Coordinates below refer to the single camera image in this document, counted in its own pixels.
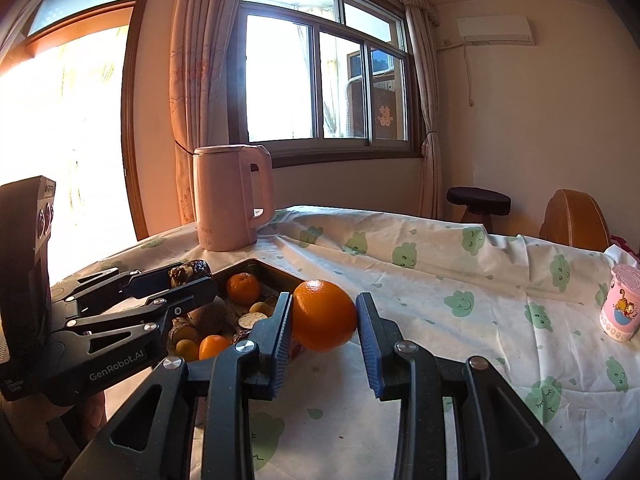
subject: metal bolt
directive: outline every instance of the metal bolt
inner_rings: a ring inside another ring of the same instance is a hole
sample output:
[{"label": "metal bolt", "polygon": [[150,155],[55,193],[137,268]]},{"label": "metal bolt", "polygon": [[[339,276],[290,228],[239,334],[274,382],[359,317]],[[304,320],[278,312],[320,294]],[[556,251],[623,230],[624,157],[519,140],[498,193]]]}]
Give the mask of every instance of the metal bolt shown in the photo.
[{"label": "metal bolt", "polygon": [[162,361],[162,366],[164,366],[167,370],[175,370],[182,364],[182,358],[177,356],[167,357],[164,361]]},{"label": "metal bolt", "polygon": [[236,343],[236,350],[238,350],[241,354],[247,354],[254,348],[255,343],[250,339],[245,339],[244,341],[238,341]]},{"label": "metal bolt", "polygon": [[396,343],[396,350],[403,354],[412,354],[418,351],[418,345],[413,341],[398,341]]},{"label": "metal bolt", "polygon": [[479,355],[475,355],[469,359],[469,364],[475,370],[486,370],[489,367],[489,361]]}]

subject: beige wall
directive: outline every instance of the beige wall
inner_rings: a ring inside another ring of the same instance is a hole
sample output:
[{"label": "beige wall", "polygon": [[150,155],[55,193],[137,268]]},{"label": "beige wall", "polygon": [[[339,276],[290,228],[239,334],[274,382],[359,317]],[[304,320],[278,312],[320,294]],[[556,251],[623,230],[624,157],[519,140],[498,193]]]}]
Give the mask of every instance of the beige wall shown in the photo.
[{"label": "beige wall", "polygon": [[[456,18],[524,14],[537,45],[470,46],[474,106],[462,49],[438,54],[444,187],[509,195],[504,234],[536,236],[546,202],[590,193],[612,234],[640,242],[640,50],[612,10],[569,0],[476,0],[439,7],[443,40]],[[457,219],[462,211],[447,205]]]},{"label": "beige wall", "polygon": [[[173,4],[174,0],[148,0],[136,59],[136,162],[149,234],[180,223],[168,99]],[[209,119],[214,141],[227,143],[224,100],[212,104]],[[417,213],[417,158],[311,164],[273,174],[277,207],[308,204]]]}]

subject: kettle handle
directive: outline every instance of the kettle handle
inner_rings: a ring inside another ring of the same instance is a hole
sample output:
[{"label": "kettle handle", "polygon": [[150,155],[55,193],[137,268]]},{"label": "kettle handle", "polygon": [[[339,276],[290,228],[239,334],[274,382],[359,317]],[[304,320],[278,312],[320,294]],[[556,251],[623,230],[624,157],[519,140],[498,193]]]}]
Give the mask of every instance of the kettle handle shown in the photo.
[{"label": "kettle handle", "polygon": [[271,172],[271,155],[264,146],[243,146],[240,150],[242,161],[249,166],[258,166],[260,189],[262,191],[262,213],[249,218],[249,228],[257,229],[267,224],[276,211],[273,205],[273,173]]}]

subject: tablecloth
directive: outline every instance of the tablecloth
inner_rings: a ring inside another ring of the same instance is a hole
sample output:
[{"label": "tablecloth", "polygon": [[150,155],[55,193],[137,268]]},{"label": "tablecloth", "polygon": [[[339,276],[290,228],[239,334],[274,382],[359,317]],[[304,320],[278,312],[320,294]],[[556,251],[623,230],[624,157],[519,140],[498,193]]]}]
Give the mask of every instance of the tablecloth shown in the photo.
[{"label": "tablecloth", "polygon": [[[597,253],[489,235],[480,225],[296,206],[277,211],[244,250],[204,251],[190,224],[74,276],[192,258],[213,271],[259,258],[304,279],[334,282],[352,298],[370,292],[381,316],[433,354],[485,356],[585,480],[604,478],[640,426],[640,336],[615,342],[598,322],[612,266],[637,265],[615,246]],[[108,390],[109,414],[145,373]],[[452,410],[444,403],[448,476],[456,478]],[[392,477],[399,405],[374,398],[357,336],[325,354],[301,354],[278,398],[252,402],[251,411],[258,480]],[[196,431],[192,478],[201,439]]]}]

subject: human hand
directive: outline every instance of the human hand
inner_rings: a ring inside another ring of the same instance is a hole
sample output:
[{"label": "human hand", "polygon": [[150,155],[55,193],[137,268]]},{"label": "human hand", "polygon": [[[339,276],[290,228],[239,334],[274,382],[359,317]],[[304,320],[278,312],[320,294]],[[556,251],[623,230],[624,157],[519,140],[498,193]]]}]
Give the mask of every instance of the human hand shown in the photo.
[{"label": "human hand", "polygon": [[[44,394],[34,394],[11,402],[0,397],[0,402],[1,411],[15,439],[25,451],[50,460],[61,460],[65,457],[50,435],[47,422],[64,415],[71,406],[56,406]],[[82,421],[82,434],[87,440],[91,440],[107,422],[104,392],[78,404],[78,410]]]}]

